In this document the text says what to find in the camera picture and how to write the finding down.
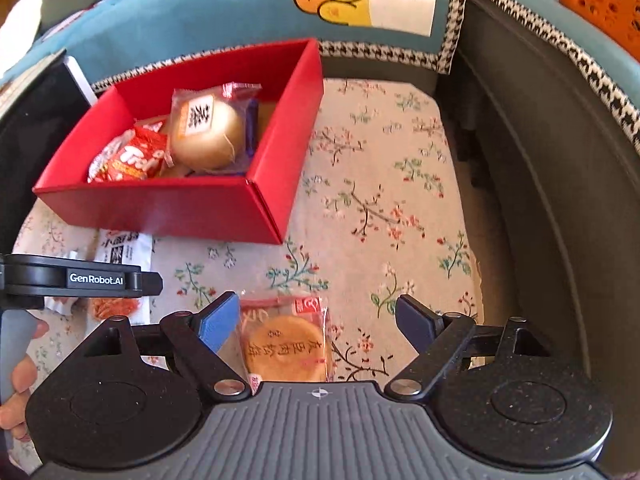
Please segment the person left hand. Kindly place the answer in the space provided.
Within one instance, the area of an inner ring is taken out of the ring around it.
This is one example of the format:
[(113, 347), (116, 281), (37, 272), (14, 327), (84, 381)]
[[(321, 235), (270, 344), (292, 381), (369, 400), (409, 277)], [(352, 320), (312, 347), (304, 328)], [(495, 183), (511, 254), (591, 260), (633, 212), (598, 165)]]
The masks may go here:
[(49, 325), (28, 311), (9, 310), (1, 319), (1, 435), (9, 440), (29, 439), (26, 406), (38, 370), (28, 356), (33, 339), (47, 333)]

